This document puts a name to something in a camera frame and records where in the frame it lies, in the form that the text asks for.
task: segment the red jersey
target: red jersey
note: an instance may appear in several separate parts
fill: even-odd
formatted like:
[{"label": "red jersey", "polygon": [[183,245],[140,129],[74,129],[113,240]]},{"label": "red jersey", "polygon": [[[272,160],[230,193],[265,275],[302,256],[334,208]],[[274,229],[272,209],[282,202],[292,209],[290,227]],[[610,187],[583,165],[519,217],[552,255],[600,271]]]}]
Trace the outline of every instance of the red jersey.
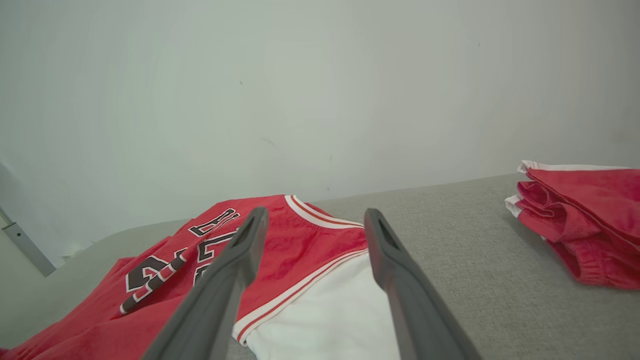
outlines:
[{"label": "red jersey", "polygon": [[242,344],[322,276],[367,251],[362,224],[333,218],[295,196],[221,202],[140,256],[119,259],[64,319],[2,359],[141,357],[258,206],[269,210],[269,228],[256,280],[243,293],[233,327]]}]

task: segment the red and white jersey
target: red and white jersey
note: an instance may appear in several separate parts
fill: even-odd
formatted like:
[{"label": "red and white jersey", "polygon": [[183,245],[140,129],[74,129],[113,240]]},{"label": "red and white jersey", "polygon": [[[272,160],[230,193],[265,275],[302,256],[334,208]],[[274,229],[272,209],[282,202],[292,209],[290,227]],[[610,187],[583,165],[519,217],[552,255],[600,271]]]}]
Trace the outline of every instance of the red and white jersey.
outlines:
[{"label": "red and white jersey", "polygon": [[[333,218],[295,196],[221,202],[140,256],[119,259],[69,315],[3,359],[141,357],[245,215],[258,206],[269,210],[269,229],[256,280],[243,293],[233,328],[243,345],[256,327],[311,285],[367,252],[362,224]],[[378,302],[386,301],[380,289],[373,291]]]}]

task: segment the red folded clothing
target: red folded clothing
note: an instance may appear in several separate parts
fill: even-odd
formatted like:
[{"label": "red folded clothing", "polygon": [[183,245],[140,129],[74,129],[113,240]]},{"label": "red folded clothing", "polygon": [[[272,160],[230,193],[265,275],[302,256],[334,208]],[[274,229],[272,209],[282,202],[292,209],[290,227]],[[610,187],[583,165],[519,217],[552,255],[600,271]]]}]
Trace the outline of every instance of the red folded clothing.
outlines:
[{"label": "red folded clothing", "polygon": [[507,208],[585,284],[640,289],[640,170],[523,161]]}]

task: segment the gray table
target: gray table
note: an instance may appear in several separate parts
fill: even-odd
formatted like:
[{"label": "gray table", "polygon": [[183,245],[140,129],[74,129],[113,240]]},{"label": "gray table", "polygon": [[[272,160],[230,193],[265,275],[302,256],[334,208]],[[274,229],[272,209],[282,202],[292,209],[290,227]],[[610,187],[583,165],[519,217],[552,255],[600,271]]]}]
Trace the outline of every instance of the gray table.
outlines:
[{"label": "gray table", "polygon": [[[504,207],[520,174],[314,203],[362,221],[380,209],[488,359],[640,359],[640,293],[575,282],[540,237]],[[12,347],[62,319],[117,258],[135,256],[185,220],[105,238],[71,259],[0,319]],[[253,359],[230,340],[228,359]]]}]

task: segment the red fabric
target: red fabric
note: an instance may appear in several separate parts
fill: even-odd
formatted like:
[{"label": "red fabric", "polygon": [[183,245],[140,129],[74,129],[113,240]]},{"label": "red fabric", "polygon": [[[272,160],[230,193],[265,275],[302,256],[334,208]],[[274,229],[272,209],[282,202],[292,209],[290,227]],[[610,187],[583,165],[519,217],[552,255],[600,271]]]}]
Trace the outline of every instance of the red fabric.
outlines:
[{"label": "red fabric", "polygon": [[[118,260],[69,315],[9,350],[2,360],[140,358],[191,289],[197,270],[207,266],[228,242],[217,239],[233,233],[257,206],[268,208],[269,229],[257,278],[243,293],[237,321],[246,315],[273,311],[273,307],[259,307],[323,265],[367,247],[361,227],[328,229],[307,222],[282,195],[221,202],[140,256]],[[217,218],[221,219],[217,224],[203,226]],[[199,236],[191,230],[193,227],[208,232]],[[176,254],[183,249],[187,261],[172,273],[169,264],[180,261]],[[141,267],[149,261],[151,267]],[[123,315],[120,306],[132,301],[132,294],[147,292],[146,285],[135,288],[139,281],[148,285],[152,279],[157,280],[158,273],[165,282]]]},{"label": "red fabric", "polygon": [[640,170],[529,169],[518,219],[580,282],[640,289]]}]

